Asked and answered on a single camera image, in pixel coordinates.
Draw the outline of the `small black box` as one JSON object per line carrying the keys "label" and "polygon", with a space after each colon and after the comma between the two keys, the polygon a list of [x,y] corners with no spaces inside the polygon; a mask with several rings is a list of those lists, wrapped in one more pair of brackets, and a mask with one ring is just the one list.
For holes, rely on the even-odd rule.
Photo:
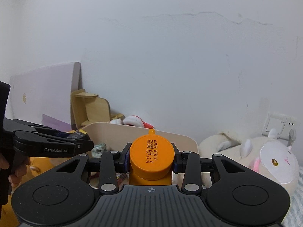
{"label": "small black box", "polygon": [[74,139],[83,142],[89,141],[90,137],[86,131],[84,131],[83,129],[78,129],[76,131],[73,131],[72,133],[69,133],[67,139]]}

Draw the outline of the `small white red plush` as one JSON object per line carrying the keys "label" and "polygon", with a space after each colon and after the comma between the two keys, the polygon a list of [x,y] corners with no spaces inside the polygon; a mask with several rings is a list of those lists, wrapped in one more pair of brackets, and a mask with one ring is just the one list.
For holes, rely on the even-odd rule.
{"label": "small white red plush", "polygon": [[109,123],[110,124],[124,124],[127,126],[147,128],[147,129],[154,128],[154,126],[152,126],[151,124],[148,124],[147,122],[144,122],[140,117],[138,117],[136,115],[131,115],[131,116],[125,117],[123,120],[120,118],[113,119]]}

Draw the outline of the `orange hamster plush toy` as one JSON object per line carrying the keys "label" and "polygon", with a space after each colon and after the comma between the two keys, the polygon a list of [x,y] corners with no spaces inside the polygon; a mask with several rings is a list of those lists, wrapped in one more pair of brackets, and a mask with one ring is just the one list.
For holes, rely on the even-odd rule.
{"label": "orange hamster plush toy", "polygon": [[[25,144],[29,144],[30,142],[38,143],[42,141],[42,138],[50,138],[53,136],[55,139],[59,138],[67,138],[67,134],[63,135],[48,135],[43,133],[38,133],[34,131],[32,133],[26,132],[25,134],[21,135],[21,139],[25,140]],[[27,166],[27,174],[22,178],[22,183],[33,179],[34,177],[41,175],[42,173],[46,172],[54,168],[56,165],[66,161],[68,158],[47,158],[47,157],[30,157],[30,165]]]}

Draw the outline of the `beige plastic storage bin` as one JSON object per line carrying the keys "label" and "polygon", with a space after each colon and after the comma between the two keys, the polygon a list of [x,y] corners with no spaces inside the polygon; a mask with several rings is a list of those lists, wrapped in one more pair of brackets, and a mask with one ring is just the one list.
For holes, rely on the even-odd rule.
{"label": "beige plastic storage bin", "polygon": [[94,142],[91,171],[104,171],[101,160],[110,161],[116,173],[128,174],[133,186],[178,185],[187,193],[202,190],[200,157],[191,138],[121,124],[96,122],[84,128]]}

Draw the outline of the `lilac white headboard panel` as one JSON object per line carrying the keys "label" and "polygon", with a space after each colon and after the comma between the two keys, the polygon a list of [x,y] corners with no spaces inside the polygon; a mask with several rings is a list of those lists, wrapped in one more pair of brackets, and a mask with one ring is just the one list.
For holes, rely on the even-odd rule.
{"label": "lilac white headboard panel", "polygon": [[10,79],[12,114],[61,131],[74,128],[70,94],[79,88],[81,64],[65,63],[38,68]]}

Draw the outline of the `wooden board stand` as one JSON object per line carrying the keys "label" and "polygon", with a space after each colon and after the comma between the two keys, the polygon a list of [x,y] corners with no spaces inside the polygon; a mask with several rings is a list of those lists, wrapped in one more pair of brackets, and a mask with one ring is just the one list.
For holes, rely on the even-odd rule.
{"label": "wooden board stand", "polygon": [[121,113],[111,113],[107,99],[98,94],[88,93],[85,89],[70,94],[72,113],[76,127],[79,129],[94,122],[110,122],[113,119],[123,120]]}

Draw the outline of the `white sheep plush toy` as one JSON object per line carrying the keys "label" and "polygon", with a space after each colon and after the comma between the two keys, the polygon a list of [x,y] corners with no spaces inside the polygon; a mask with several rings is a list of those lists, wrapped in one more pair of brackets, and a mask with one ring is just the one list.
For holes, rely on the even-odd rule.
{"label": "white sheep plush toy", "polygon": [[277,139],[275,129],[271,129],[268,136],[256,138],[222,132],[198,146],[201,157],[212,158],[220,153],[280,184],[293,195],[299,181],[299,164],[291,149]]}

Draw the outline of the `light blue quilted bedding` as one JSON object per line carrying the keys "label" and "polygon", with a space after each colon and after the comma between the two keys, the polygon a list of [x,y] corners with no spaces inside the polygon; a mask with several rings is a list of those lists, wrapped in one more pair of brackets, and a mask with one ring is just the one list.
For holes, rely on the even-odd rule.
{"label": "light blue quilted bedding", "polygon": [[302,166],[299,167],[299,181],[298,185],[291,197],[291,206],[283,220],[283,226],[302,227],[303,226],[303,180],[302,180]]}

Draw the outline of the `white wall socket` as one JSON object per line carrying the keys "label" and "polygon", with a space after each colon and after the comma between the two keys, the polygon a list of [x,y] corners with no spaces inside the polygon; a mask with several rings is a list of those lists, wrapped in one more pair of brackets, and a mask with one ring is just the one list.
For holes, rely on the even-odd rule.
{"label": "white wall socket", "polygon": [[289,132],[292,129],[298,130],[299,126],[300,123],[296,117],[276,112],[269,112],[262,130],[262,135],[268,136],[270,130],[275,129],[278,133],[278,138],[288,140]]}

